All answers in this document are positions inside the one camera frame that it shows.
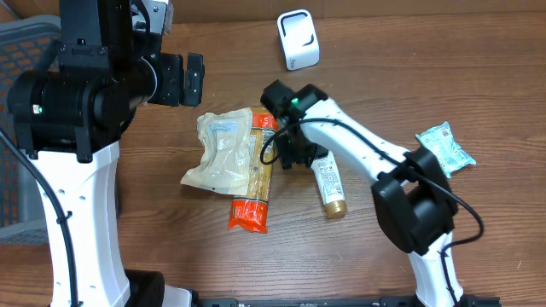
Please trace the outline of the white cream tube gold cap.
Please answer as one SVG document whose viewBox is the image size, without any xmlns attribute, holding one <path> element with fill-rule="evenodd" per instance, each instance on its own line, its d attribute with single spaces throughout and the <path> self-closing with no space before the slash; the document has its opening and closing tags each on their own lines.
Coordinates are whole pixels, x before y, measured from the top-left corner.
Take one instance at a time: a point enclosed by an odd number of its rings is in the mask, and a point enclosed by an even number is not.
<svg viewBox="0 0 546 307">
<path fill-rule="evenodd" d="M 339 169 L 331 151 L 311 164 L 327 218 L 342 218 L 347 213 L 346 198 Z"/>
</svg>

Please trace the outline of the beige clear pouch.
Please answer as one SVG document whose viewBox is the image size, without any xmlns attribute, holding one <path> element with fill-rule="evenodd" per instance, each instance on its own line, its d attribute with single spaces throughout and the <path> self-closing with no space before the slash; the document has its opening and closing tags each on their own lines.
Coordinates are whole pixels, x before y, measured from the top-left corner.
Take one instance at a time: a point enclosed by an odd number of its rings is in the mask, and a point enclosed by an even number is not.
<svg viewBox="0 0 546 307">
<path fill-rule="evenodd" d="M 246 194 L 250 182 L 252 124 L 253 112 L 249 107 L 201 115 L 197 119 L 197 132 L 204 153 L 200 164 L 188 170 L 180 183 L 217 194 Z"/>
</svg>

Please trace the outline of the orange noodle packet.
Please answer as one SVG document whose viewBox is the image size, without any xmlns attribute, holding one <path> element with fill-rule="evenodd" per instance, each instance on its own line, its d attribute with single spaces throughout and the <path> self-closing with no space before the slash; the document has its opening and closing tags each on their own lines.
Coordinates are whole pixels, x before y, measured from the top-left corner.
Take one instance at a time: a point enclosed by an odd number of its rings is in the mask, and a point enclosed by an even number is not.
<svg viewBox="0 0 546 307">
<path fill-rule="evenodd" d="M 250 180 L 247 193 L 232 200 L 227 229 L 239 226 L 246 231 L 267 234 L 266 227 L 273 165 L 264 165 L 260 154 L 264 144 L 277 131 L 274 117 L 264 108 L 253 108 L 250 132 Z"/>
</svg>

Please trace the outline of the teal tissue packet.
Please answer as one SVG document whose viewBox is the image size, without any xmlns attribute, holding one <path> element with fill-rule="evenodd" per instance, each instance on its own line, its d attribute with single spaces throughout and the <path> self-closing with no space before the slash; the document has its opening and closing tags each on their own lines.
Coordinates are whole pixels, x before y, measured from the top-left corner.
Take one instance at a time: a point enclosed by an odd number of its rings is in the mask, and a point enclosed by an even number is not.
<svg viewBox="0 0 546 307">
<path fill-rule="evenodd" d="M 421 145 L 436 156 L 448 179 L 451 179 L 454 172 L 465 166 L 476 165 L 475 159 L 466 153 L 456 141 L 447 121 L 421 134 L 416 134 L 415 137 Z"/>
</svg>

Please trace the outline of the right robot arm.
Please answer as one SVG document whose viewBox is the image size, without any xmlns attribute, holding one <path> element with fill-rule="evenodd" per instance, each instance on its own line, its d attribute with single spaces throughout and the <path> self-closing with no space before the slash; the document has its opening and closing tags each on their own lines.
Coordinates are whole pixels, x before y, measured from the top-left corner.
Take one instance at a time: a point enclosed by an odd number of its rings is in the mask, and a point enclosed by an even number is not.
<svg viewBox="0 0 546 307">
<path fill-rule="evenodd" d="M 459 305 L 463 290 L 449 248 L 458 209 L 434 154 L 378 137 L 313 84 L 293 91 L 277 80 L 260 101 L 280 125 L 268 142 L 276 146 L 282 168 L 311 166 L 333 154 L 369 179 L 378 224 L 408 254 L 420 304 Z"/>
</svg>

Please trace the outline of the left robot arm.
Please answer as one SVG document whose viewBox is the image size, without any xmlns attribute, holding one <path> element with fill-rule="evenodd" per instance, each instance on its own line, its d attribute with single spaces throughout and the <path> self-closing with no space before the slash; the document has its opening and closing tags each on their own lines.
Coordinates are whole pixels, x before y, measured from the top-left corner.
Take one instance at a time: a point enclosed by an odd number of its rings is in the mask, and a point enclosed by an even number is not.
<svg viewBox="0 0 546 307">
<path fill-rule="evenodd" d="M 119 251 L 119 141 L 147 103 L 196 107 L 201 54 L 166 54 L 169 1 L 60 4 L 59 68 L 22 73 L 8 94 L 8 148 L 35 178 L 44 206 L 54 306 L 195 305 L 158 271 L 127 269 Z"/>
</svg>

